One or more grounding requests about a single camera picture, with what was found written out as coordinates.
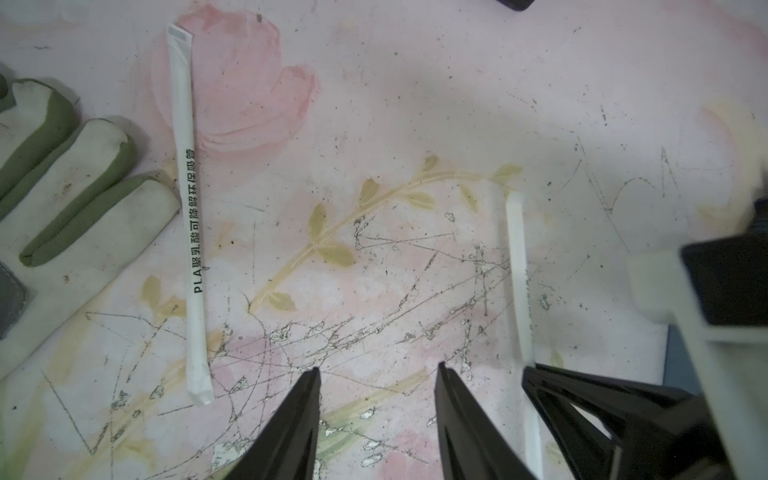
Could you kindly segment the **pink floral table mat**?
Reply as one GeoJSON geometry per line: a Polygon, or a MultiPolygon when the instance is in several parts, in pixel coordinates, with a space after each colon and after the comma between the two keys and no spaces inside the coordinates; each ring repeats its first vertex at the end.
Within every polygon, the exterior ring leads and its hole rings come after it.
{"type": "Polygon", "coordinates": [[[207,479],[304,370],[319,479],[441,476],[445,362],[516,450],[505,203],[536,358],[657,383],[627,262],[733,232],[767,182],[763,1],[5,1],[1,68],[173,175],[165,27],[194,37],[208,358],[174,220],[1,384],[5,479],[207,479]]]}

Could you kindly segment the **blue plastic storage tray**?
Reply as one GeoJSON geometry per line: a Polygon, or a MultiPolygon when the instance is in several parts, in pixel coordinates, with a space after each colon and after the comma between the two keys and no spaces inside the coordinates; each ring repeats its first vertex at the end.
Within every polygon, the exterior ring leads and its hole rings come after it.
{"type": "Polygon", "coordinates": [[[698,375],[676,325],[668,326],[662,384],[692,395],[702,394],[698,375]]]}

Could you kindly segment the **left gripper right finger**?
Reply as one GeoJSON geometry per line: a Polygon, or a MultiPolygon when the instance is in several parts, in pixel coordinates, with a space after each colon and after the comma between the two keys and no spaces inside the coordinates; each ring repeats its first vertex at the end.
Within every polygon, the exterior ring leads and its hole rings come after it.
{"type": "Polygon", "coordinates": [[[534,475],[512,451],[455,370],[438,365],[434,389],[443,476],[517,480],[534,475]]]}

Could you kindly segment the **white straw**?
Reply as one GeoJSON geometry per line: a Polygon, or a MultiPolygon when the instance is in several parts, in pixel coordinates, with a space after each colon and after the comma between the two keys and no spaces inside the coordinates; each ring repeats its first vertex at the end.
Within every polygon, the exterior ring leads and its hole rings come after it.
{"type": "MultiPolygon", "coordinates": [[[[521,359],[524,367],[535,365],[533,325],[530,312],[527,256],[524,234],[523,196],[519,192],[509,193],[506,200],[506,215],[509,243],[509,261],[514,303],[514,319],[521,359]]],[[[539,415],[534,404],[523,393],[523,431],[525,464],[535,479],[541,479],[543,460],[539,415]]]]}
{"type": "Polygon", "coordinates": [[[186,388],[196,405],[215,399],[207,356],[201,223],[198,202],[192,89],[193,35],[170,24],[166,30],[172,128],[186,241],[186,388]]]}

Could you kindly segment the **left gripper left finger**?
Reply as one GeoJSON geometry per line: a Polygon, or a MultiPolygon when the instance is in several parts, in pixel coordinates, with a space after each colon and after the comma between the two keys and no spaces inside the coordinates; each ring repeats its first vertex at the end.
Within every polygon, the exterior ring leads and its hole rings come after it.
{"type": "Polygon", "coordinates": [[[311,480],[320,422],[321,373],[303,372],[227,480],[311,480]]]}

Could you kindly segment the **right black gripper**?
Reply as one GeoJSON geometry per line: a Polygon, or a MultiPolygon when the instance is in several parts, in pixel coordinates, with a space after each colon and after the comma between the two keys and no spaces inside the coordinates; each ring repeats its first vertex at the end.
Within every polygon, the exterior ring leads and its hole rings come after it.
{"type": "Polygon", "coordinates": [[[537,364],[524,391],[576,479],[734,479],[702,396],[682,389],[537,364]],[[619,438],[582,414],[630,420],[619,438]]]}

